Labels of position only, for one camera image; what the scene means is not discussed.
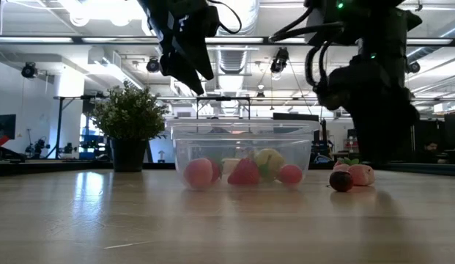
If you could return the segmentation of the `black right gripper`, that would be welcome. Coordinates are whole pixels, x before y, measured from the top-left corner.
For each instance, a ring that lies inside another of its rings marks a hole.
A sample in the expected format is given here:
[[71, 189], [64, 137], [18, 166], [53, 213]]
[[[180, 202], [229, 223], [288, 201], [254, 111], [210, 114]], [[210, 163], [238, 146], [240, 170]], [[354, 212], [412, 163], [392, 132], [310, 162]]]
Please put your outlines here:
[[[387, 154], [377, 147], [400, 144], [419, 120], [420, 114], [411, 105], [384, 106], [381, 109], [360, 108], [351, 112], [359, 141], [356, 155], [361, 164], [384, 164]], [[390, 151], [388, 163], [415, 163], [417, 158], [411, 146], [398, 146]]]

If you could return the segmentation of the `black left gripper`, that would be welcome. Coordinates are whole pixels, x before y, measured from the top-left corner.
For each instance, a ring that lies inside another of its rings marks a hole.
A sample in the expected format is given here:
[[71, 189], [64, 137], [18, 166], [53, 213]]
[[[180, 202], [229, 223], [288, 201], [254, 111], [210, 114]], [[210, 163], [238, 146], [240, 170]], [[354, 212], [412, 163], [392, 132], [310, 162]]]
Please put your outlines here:
[[197, 71], [207, 80], [214, 78], [205, 39], [214, 37], [221, 26], [217, 8], [205, 0], [138, 0], [138, 3], [163, 54], [161, 73], [174, 77], [197, 95], [204, 94]]

